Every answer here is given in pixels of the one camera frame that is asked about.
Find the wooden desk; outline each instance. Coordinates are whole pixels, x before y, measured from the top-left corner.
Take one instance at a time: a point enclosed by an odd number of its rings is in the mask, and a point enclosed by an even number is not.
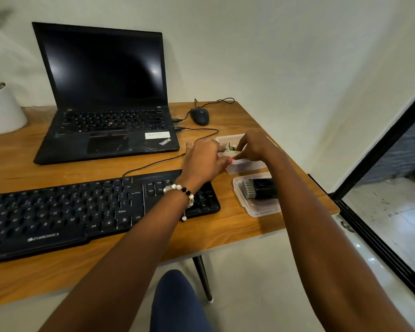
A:
[[[170,104],[173,117],[183,118],[193,103]],[[210,128],[218,128],[216,136],[244,133],[260,128],[255,120],[238,103],[220,103],[208,106]],[[86,181],[121,177],[130,169],[176,156],[185,151],[185,140],[192,141],[208,135],[210,130],[184,130],[178,134],[182,148],[179,152],[118,157],[92,161],[38,166],[33,163],[35,154],[55,114],[55,107],[27,108],[28,124],[15,132],[0,135],[0,193],[38,189],[50,186],[75,184]],[[196,128],[189,117],[179,125]],[[140,170],[136,174],[154,173],[181,168],[183,158]],[[339,212],[331,199],[291,161],[295,170],[307,183],[331,214]],[[216,214],[178,223],[162,261],[197,253],[249,239],[285,228],[281,214],[262,218],[250,217],[240,206],[232,190],[232,179],[238,175],[222,173],[212,181],[221,203]],[[0,305],[72,287],[120,240],[123,234],[91,241],[89,244],[47,254],[0,263]]]

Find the bracelet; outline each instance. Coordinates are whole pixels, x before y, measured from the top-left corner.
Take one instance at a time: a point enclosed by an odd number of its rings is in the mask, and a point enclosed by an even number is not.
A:
[[[188,206],[186,206],[186,208],[190,208],[194,205],[194,195],[191,194],[191,191],[189,191],[187,188],[183,188],[180,184],[172,184],[172,185],[168,185],[163,189],[163,192],[167,192],[170,190],[181,190],[182,192],[184,192],[188,197],[189,197],[189,204]],[[183,216],[181,217],[182,221],[186,221],[187,217],[186,217],[186,210],[183,212]]]

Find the black object in container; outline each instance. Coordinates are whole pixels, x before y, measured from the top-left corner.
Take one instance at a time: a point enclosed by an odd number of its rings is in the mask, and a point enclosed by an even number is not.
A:
[[[247,179],[243,182],[246,199],[277,198],[277,189],[272,178]]]

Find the keyboard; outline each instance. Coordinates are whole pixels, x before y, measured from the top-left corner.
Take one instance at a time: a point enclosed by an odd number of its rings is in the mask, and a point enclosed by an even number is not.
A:
[[[163,112],[160,108],[150,110],[104,111],[99,113],[67,111],[57,134],[126,129],[166,129]]]
[[[181,170],[0,194],[0,260],[33,255],[128,231]],[[210,182],[186,217],[220,210]]]

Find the white wall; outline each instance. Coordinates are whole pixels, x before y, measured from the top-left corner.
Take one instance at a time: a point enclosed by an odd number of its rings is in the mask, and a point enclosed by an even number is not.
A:
[[[403,4],[415,8],[415,0],[0,0],[8,12],[0,77],[23,106],[54,104],[31,21],[161,31],[171,102],[233,96],[309,171]]]
[[[406,2],[334,115],[310,174],[335,191],[414,100],[415,4]]]

